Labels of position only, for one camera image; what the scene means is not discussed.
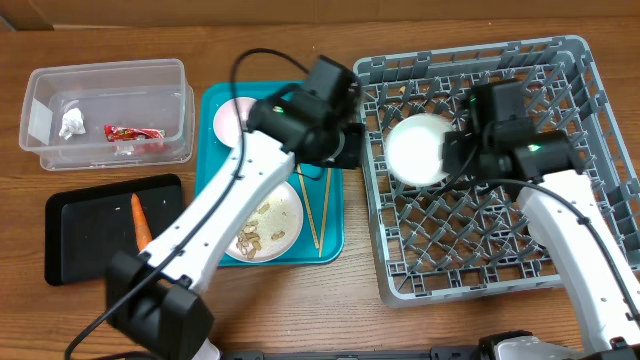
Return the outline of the clear plastic container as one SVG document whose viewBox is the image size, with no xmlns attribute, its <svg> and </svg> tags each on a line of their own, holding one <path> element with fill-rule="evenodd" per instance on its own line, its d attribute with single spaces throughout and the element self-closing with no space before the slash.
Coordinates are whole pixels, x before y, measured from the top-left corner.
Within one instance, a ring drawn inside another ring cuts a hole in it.
<svg viewBox="0 0 640 360">
<path fill-rule="evenodd" d="M 81 110 L 86 133 L 59 136 L 63 114 Z M 164 139 L 109 142 L 105 125 L 165 131 Z M 194 92 L 178 59 L 48 67 L 34 70 L 24 96 L 19 145 L 49 171 L 184 163 L 191 158 Z M 163 142 L 160 153 L 118 147 Z"/>
</svg>

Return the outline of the black tray bin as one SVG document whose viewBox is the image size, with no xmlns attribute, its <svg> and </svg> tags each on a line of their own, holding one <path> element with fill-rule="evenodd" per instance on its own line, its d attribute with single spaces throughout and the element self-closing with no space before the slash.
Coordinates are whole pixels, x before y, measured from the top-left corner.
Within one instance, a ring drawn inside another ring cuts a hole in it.
<svg viewBox="0 0 640 360">
<path fill-rule="evenodd" d="M 51 286 L 98 279 L 118 251 L 137 255 L 131 197 L 159 236 L 183 212 L 180 178 L 164 174 L 57 193 L 45 206 L 44 278 Z"/>
</svg>

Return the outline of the grey dishwasher rack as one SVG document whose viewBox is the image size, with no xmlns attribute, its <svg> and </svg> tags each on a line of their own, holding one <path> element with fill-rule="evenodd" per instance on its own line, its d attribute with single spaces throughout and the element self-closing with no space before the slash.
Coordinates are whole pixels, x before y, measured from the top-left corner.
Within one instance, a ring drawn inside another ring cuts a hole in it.
<svg viewBox="0 0 640 360">
<path fill-rule="evenodd" d="M 354 65 L 367 128 L 363 175 L 374 265 L 391 307 L 557 287 L 550 256 L 502 189 L 441 193 L 387 168 L 385 138 L 405 118 L 433 113 L 462 129 L 475 85 L 514 79 L 540 131 L 579 151 L 597 204 L 632 269 L 639 266 L 639 179 L 587 42 L 578 36 L 366 57 Z"/>
</svg>

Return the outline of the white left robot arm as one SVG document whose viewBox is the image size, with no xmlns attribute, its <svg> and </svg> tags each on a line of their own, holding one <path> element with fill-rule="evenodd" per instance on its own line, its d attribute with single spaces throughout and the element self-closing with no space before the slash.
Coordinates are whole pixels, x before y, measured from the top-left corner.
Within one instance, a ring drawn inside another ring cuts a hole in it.
<svg viewBox="0 0 640 360">
<path fill-rule="evenodd" d="M 364 127 L 353 117 L 361 98 L 357 76 L 320 56 L 303 83 L 257 100 L 239 143 L 176 221 L 139 254 L 114 255 L 100 319 L 151 358 L 194 358 L 213 324 L 200 295 L 263 200 L 300 163 L 360 166 Z"/>
</svg>

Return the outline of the crumpled white tissue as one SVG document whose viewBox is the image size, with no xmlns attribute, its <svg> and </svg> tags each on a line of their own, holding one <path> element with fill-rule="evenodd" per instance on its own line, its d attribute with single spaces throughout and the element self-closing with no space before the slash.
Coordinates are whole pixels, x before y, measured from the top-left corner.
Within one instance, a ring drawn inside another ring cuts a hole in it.
<svg viewBox="0 0 640 360">
<path fill-rule="evenodd" d="M 81 110 L 73 108 L 66 111 L 62 116 L 59 136 L 64 140 L 69 140 L 74 135 L 83 135 L 85 133 L 84 116 Z"/>
</svg>

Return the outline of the left wooden chopstick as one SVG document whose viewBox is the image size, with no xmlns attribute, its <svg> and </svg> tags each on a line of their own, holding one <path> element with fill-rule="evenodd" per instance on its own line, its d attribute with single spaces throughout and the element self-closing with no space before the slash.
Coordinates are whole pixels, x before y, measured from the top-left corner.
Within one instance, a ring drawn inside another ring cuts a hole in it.
<svg viewBox="0 0 640 360">
<path fill-rule="evenodd" d="M 296 172 L 297 172 L 298 177 L 299 177 L 299 182 L 300 182 L 300 186 L 301 186 L 301 190 L 302 190 L 305 209 L 306 209 L 308 220 L 309 220 L 309 227 L 310 227 L 310 230 L 311 230 L 311 235 L 312 235 L 312 238 L 313 238 L 313 241 L 314 241 L 314 246 L 315 246 L 315 248 L 317 250 L 319 250 L 319 248 L 320 248 L 319 238 L 318 238 L 318 235 L 317 235 L 317 232 L 316 232 L 315 222 L 314 222 L 312 209 L 311 209 L 311 204 L 310 204 L 308 193 L 307 193 L 307 189 L 306 189 L 304 176 L 302 174 L 302 169 L 301 169 L 301 166 L 299 164 L 296 166 Z"/>
</svg>

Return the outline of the pink bowl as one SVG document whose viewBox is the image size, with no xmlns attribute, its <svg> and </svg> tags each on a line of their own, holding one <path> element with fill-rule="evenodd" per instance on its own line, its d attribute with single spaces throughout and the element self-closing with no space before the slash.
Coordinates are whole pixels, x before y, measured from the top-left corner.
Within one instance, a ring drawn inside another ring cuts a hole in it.
<svg viewBox="0 0 640 360">
<path fill-rule="evenodd" d="M 219 107 L 213 118 L 213 128 L 222 144 L 229 148 L 234 148 L 238 144 L 240 129 L 247 129 L 246 122 L 255 102 L 256 100 L 251 97 L 237 97 Z"/>
</svg>

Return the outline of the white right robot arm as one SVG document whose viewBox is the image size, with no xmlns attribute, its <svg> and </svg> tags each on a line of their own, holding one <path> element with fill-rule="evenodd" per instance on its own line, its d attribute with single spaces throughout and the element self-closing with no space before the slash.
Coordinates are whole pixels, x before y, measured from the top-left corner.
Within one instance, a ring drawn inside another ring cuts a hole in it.
<svg viewBox="0 0 640 360">
<path fill-rule="evenodd" d="M 516 80 L 471 88 L 469 124 L 444 137 L 447 190 L 503 187 L 544 246 L 574 307 L 585 358 L 639 356 L 639 282 L 562 130 L 539 132 Z"/>
</svg>

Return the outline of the teal plastic tray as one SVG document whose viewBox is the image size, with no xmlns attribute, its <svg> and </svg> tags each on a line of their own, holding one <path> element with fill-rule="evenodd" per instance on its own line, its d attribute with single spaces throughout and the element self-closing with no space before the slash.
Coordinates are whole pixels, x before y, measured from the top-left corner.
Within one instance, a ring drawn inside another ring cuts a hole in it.
<svg viewBox="0 0 640 360">
<path fill-rule="evenodd" d="M 217 173 L 229 155 L 230 148 L 222 144 L 214 133 L 213 118 L 219 107 L 231 99 L 227 83 L 210 87 L 203 95 L 200 107 L 200 129 L 195 192 L 200 193 Z M 324 193 L 327 171 L 312 165 L 301 166 L 306 189 L 311 204 L 316 232 L 320 240 Z M 299 177 L 295 174 L 288 179 L 300 200 L 303 200 Z M 335 260 L 345 244 L 343 174 L 339 169 L 332 171 L 331 191 L 327 212 L 325 243 L 322 257 L 314 246 L 307 217 L 303 218 L 301 233 L 296 243 L 280 257 L 269 261 L 269 266 L 293 266 L 327 264 Z"/>
</svg>

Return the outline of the white bowl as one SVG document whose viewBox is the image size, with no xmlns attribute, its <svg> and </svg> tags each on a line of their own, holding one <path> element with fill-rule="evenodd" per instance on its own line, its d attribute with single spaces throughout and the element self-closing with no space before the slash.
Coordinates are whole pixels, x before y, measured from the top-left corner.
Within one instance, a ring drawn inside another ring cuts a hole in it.
<svg viewBox="0 0 640 360">
<path fill-rule="evenodd" d="M 400 121 L 387 136 L 385 161 L 391 174 L 414 187 L 436 184 L 448 176 L 442 147 L 451 124 L 438 115 L 416 114 Z"/>
</svg>

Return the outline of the orange carrot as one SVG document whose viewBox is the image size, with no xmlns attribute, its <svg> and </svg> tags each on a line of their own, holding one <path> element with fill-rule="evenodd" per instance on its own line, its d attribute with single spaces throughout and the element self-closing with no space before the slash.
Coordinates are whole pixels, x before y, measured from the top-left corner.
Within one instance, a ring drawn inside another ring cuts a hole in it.
<svg viewBox="0 0 640 360">
<path fill-rule="evenodd" d="M 143 251 L 145 247 L 153 240 L 153 238 L 140 199 L 135 193 L 133 193 L 131 196 L 131 210 L 136 236 L 136 244 L 138 250 Z"/>
</svg>

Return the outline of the red snack wrapper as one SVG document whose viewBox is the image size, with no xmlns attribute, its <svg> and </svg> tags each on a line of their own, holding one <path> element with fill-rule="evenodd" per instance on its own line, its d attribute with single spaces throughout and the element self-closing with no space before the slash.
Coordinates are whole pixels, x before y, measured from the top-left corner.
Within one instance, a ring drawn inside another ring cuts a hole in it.
<svg viewBox="0 0 640 360">
<path fill-rule="evenodd" d="M 104 126 L 105 137 L 109 142 L 142 141 L 149 139 L 164 139 L 165 131 L 151 128 L 127 128 L 113 125 Z M 145 143 L 142 145 L 129 145 L 118 147 L 118 152 L 144 154 L 160 153 L 165 151 L 163 142 Z"/>
</svg>

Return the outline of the pink plate with food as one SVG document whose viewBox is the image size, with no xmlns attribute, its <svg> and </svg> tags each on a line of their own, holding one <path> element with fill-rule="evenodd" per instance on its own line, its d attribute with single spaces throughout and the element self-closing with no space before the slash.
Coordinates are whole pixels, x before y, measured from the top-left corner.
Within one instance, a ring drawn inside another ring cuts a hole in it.
<svg viewBox="0 0 640 360">
<path fill-rule="evenodd" d="M 225 253 L 245 263 L 264 263 L 288 251 L 299 237 L 304 211 L 294 188 L 284 182 L 250 215 Z"/>
</svg>

